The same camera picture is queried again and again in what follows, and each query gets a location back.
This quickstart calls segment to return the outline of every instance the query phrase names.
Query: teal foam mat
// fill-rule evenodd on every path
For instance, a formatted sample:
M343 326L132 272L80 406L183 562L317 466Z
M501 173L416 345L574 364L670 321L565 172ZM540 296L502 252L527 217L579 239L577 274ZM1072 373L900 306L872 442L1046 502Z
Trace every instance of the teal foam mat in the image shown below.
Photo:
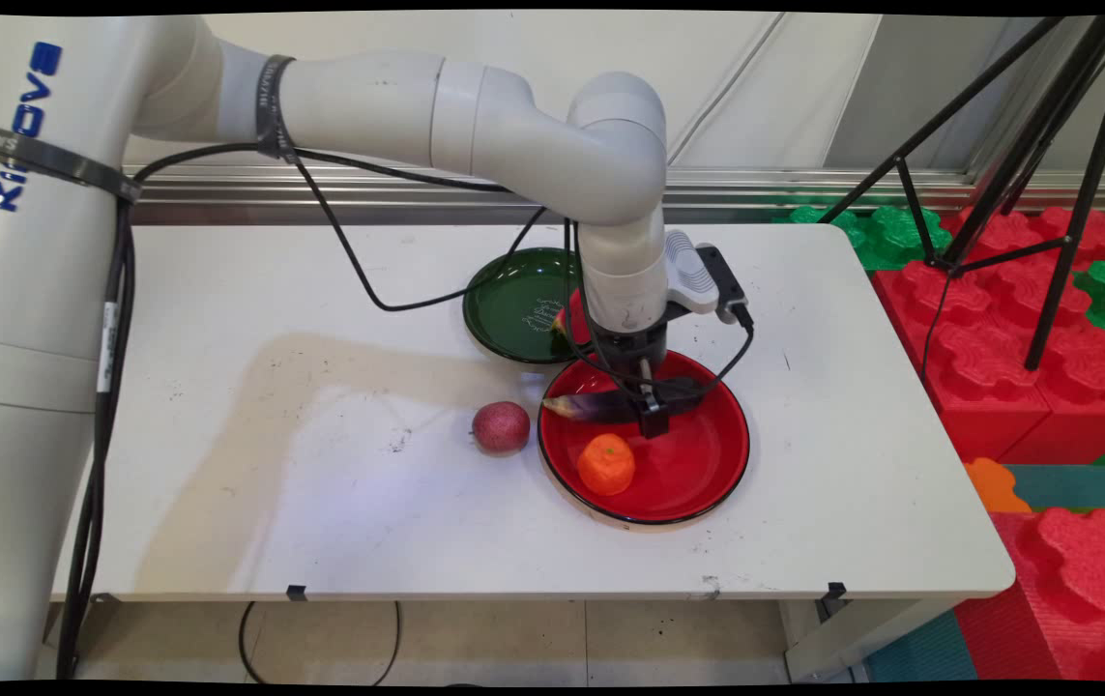
M1012 464L1008 471L1030 507L1105 507L1105 467Z
M943 612L920 629L866 660L871 682L967 682L978 678L955 612Z

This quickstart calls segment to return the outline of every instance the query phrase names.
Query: black border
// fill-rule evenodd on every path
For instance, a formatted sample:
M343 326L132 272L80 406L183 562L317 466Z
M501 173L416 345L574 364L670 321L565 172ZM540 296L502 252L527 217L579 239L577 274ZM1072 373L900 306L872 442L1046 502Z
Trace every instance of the black border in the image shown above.
M557 254L565 254L565 251L560 250L560 247L557 246L530 246L528 250L518 250L514 252L513 257L516 259L518 255L530 254L532 252L557 252ZM487 268L498 263L504 257L505 257L504 255L499 255L496 256L494 260L487 261L487 263L484 264L482 268L478 268L478 272L475 273L474 276L472 276L471 282L467 283L467 286L474 285L474 283L482 281L485 272L487 272ZM523 358L522 356L515 356L515 354L512 354L509 351L505 351L504 348L493 342L493 340L485 339L484 336L478 335L478 331L475 330L475 327L472 325L471 318L469 318L467 314L467 303L469 300L471 300L471 296L474 295L474 292L475 291L467 292L467 294L462 296L462 321L464 323L464 325L467 325L467 330L471 331L471 336L475 337L475 340L477 340L477 342L482 345L484 348L490 349L490 351L492 352L495 352L496 356L506 358L507 360L525 362L525 365L527 366L557 366L560 365L561 362L573 362L576 358L571 349L569 351L569 355L566 356L565 358L551 358L549 360L533 360L529 358Z
M675 352L676 356L684 358L684 360L691 361L692 365L698 366L699 368L707 370L706 366L703 366L702 362L694 360L690 356L685 356L684 352L678 352L678 351L669 351L669 352ZM552 381L548 383L547 389L544 390L544 399L548 398L548 391L552 391L552 386L557 382L558 379L560 379L561 376L566 373L566 370L569 370L571 367L573 367L573 362L569 362L569 365L566 366L565 369L558 371L555 378L552 378ZM575 498L578 498L579 503L582 503L583 506L590 507L591 510L596 510L600 515L608 515L609 518L613 518L614 520L633 523L633 524L645 524L645 525L664 525L664 524L684 523L687 520L692 520L694 518L701 518L702 515L706 515L707 513L715 510L715 508L718 507L719 504L723 503L724 500L728 500L729 495L732 495L733 492L737 489L737 486L741 484L741 479L746 478L746 471L749 470L750 467L750 423L749 421L746 421L746 411L741 409L741 402L737 401L737 396L733 393L733 390L728 388L728 384L719 382L719 384L716 384L716 389L723 389L726 393L728 393L728 397L735 402L735 404L737 404L737 410L741 411L741 426L746 429L746 458L743 460L741 462L740 475L737 476L737 481L733 482L733 485L729 486L729 489L725 491L725 493L720 495L719 498L716 498L715 503L712 503L711 506L703 507L703 509L698 510L697 513L693 513L691 515L682 516L682 518L675 518L671 520L642 520L638 518L627 518L625 515L618 515L617 513L602 509L602 507L597 506L597 504L587 500L587 498L583 498L582 495L580 495L577 491L573 489L573 486L566 483L564 478L560 478L560 472L557 472L556 467L552 466L552 463L548 461L547 445L544 444L544 402L540 401L538 415L536 415L535 419L535 435L539 441L539 455L540 457L544 457L544 466L547 467L549 472L552 472L552 476L556 476L558 484L564 486L564 488L568 491L570 495L573 495Z

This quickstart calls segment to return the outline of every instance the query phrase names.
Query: red plate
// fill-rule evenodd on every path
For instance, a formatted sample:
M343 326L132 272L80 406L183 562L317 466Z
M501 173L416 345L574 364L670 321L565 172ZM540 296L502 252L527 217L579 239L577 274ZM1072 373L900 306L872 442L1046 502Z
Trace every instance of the red plate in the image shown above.
M669 351L656 378L675 376L692 376L698 383L715 379L698 362ZM552 379L545 397L614 388L608 375L576 360ZM617 495L591 493L578 475L578 455L606 432L625 439L636 463L632 484ZM570 421L543 407L538 440L552 475L575 498L610 518L639 524L684 521L719 506L737 488L750 458L746 415L724 383L712 389L697 409L672 415L669 432L654 440L639 435L636 423Z

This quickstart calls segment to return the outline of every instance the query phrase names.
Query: cable strap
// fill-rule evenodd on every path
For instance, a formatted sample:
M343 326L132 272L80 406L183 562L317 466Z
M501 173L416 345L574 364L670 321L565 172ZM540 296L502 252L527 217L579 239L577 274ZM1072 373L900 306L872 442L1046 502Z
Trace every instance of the cable strap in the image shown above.
M282 123L282 103L277 91L282 86L282 74L286 66L295 62L291 56L269 56L260 71L260 81L255 88L255 138L257 150L266 158L285 159L287 165L295 164L295 146Z
M109 165L2 128L0 128L0 162L17 172L31 170L81 186L96 186L97 189L124 198L130 203L138 201L144 190L136 180L131 180Z

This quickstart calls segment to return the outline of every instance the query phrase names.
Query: kinova logo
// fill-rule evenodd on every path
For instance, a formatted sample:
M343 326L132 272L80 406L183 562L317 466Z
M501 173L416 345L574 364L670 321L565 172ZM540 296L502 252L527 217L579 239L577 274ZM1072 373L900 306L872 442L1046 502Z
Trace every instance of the kinova logo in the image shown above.
M60 45L38 41L32 45L32 57L27 66L31 72L27 74L27 80L32 83L32 91L20 94L19 105L14 106L14 119L11 123L11 130L21 136L36 137L41 133L41 122L44 120L44 110L40 106L29 102L38 102L50 95L50 88L44 84L39 75L53 75L57 72L57 60L62 57ZM18 138L7 138L1 146L7 150L13 150ZM0 171L0 211L13 213L17 211L14 199L23 192L23 183L27 177L23 176L27 169L19 165L4 165L8 170Z

